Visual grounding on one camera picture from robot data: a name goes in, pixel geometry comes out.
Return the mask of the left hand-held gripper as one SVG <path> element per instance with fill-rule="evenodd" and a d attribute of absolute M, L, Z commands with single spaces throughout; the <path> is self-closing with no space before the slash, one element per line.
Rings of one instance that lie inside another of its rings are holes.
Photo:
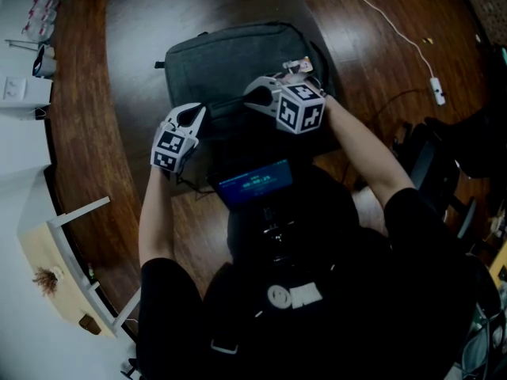
<path fill-rule="evenodd" d="M 197 135 L 206 113 L 207 107 L 199 102 L 172 108 L 155 133 L 151 165 L 165 172 L 181 173 L 199 143 Z"/>

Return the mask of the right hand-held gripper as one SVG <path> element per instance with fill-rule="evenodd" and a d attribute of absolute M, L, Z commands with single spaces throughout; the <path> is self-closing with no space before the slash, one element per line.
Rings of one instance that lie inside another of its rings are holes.
<path fill-rule="evenodd" d="M 264 88 L 272 93 L 270 104 L 243 101 L 250 109 L 270 117 L 275 117 L 276 128 L 293 135 L 318 129 L 325 109 L 325 98 L 315 87 L 306 82 L 282 84 L 280 79 L 270 76 L 255 78 L 245 89 L 244 94 Z"/>

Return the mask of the grey backpack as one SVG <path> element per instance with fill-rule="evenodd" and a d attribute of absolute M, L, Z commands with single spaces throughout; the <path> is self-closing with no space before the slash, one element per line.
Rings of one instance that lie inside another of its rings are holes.
<path fill-rule="evenodd" d="M 278 130 L 275 117 L 243 104 L 270 104 L 273 96 L 267 89 L 244 94 L 246 87 L 260 76 L 289 73 L 283 63 L 305 56 L 314 67 L 308 74 L 321 82 L 322 89 L 333 93 L 323 50 L 287 22 L 203 32 L 173 46 L 154 66 L 165 72 L 171 109 L 193 102 L 207 107 L 197 139 L 211 147 L 214 158 L 232 162 L 277 154 L 314 157 L 339 147 L 324 115 L 318 129 L 293 135 Z"/>

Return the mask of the person's left forearm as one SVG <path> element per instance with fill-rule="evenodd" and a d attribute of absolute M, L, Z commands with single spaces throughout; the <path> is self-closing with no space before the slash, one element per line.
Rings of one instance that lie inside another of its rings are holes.
<path fill-rule="evenodd" d="M 170 182 L 152 166 L 139 220 L 139 262 L 175 259 Z"/>

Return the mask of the person's right forearm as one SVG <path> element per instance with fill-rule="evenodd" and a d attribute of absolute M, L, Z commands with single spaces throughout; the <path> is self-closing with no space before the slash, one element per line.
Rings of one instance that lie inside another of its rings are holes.
<path fill-rule="evenodd" d="M 326 113 L 350 163 L 364 178 L 382 207 L 397 192 L 414 188 L 408 174 L 389 149 L 330 95 L 326 96 Z"/>

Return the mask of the person's right hand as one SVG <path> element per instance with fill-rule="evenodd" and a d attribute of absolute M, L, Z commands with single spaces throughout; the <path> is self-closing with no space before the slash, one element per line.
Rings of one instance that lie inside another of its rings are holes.
<path fill-rule="evenodd" d="M 315 78 L 312 75 L 309 75 L 308 73 L 297 73 L 297 74 L 282 74 L 279 73 L 275 76 L 275 79 L 277 79 L 280 83 L 285 85 L 294 85 L 294 84 L 301 84 L 305 83 L 307 86 L 309 86 L 310 89 L 318 92 L 322 89 L 321 82 Z"/>

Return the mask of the small picture card tag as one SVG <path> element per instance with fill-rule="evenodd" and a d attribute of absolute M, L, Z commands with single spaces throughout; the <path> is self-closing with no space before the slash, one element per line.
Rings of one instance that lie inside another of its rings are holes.
<path fill-rule="evenodd" d="M 308 56 L 305 56 L 302 59 L 287 61 L 283 63 L 283 68 L 290 74 L 310 73 L 314 69 Z"/>

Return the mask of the chest-mounted tablet screen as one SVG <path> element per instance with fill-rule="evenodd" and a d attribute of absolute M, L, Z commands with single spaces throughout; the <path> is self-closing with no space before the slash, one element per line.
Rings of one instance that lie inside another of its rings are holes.
<path fill-rule="evenodd" d="M 230 209 L 258 203 L 294 183 L 288 159 L 253 169 L 238 168 L 213 173 L 207 178 L 218 197 Z"/>

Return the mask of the white water dispenser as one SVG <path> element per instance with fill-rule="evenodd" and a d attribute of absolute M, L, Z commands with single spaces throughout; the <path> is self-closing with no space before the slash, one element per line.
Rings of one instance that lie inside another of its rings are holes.
<path fill-rule="evenodd" d="M 0 108 L 42 108 L 50 105 L 53 81 L 0 75 Z"/>

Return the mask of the white power strip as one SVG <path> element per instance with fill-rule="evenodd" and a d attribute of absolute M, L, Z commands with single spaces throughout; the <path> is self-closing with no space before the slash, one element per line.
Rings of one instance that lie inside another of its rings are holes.
<path fill-rule="evenodd" d="M 444 92 L 442 90 L 439 78 L 431 77 L 429 79 L 429 81 L 430 81 L 430 85 L 431 85 L 432 90 L 433 90 L 433 95 L 434 95 L 436 103 L 439 106 L 444 105 L 446 103 L 446 100 L 445 100 L 445 97 L 444 97 Z"/>

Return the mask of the light wooden white-legged table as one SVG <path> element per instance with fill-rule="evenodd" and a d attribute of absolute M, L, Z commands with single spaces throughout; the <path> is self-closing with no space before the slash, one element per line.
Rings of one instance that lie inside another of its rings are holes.
<path fill-rule="evenodd" d="M 79 326 L 79 320 L 85 314 L 89 314 L 100 325 L 100 336 L 116 338 L 122 325 L 138 306 L 141 290 L 137 290 L 125 307 L 114 317 L 97 294 L 99 282 L 91 281 L 87 277 L 86 270 L 79 265 L 63 232 L 64 225 L 109 202 L 110 198 L 106 196 L 70 214 L 59 215 L 19 234 L 18 240 L 33 273 L 37 267 L 58 266 L 63 270 L 64 278 L 59 282 L 56 293 L 53 296 L 44 296 L 53 305 L 58 315 L 63 320 Z"/>

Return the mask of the brown dried plant pot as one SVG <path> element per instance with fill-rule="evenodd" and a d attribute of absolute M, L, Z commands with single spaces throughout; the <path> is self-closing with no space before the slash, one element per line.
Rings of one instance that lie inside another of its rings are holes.
<path fill-rule="evenodd" d="M 32 281 L 41 289 L 43 296 L 53 296 L 63 278 L 63 270 L 58 266 L 53 268 L 37 267 Z"/>

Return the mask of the black fabric heap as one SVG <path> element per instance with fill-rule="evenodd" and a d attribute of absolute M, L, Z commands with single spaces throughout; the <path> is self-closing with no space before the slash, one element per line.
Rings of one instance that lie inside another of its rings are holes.
<path fill-rule="evenodd" d="M 469 177 L 507 174 L 507 108 L 487 105 L 458 123 L 432 117 L 425 123 Z"/>

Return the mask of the small brown box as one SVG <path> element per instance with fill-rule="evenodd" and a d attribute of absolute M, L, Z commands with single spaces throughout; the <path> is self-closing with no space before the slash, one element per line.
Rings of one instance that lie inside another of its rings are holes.
<path fill-rule="evenodd" d="M 79 326 L 93 335 L 101 334 L 100 325 L 89 314 L 85 314 L 78 322 Z"/>

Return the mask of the person's black t-shirt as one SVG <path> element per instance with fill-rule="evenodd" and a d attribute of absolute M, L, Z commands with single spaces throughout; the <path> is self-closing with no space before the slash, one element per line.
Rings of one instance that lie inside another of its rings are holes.
<path fill-rule="evenodd" d="M 311 166 L 275 193 L 280 240 L 257 203 L 232 211 L 232 261 L 200 296 L 175 260 L 141 266 L 143 380 L 443 380 L 482 294 L 480 263 L 415 189 L 360 225 L 349 191 Z"/>

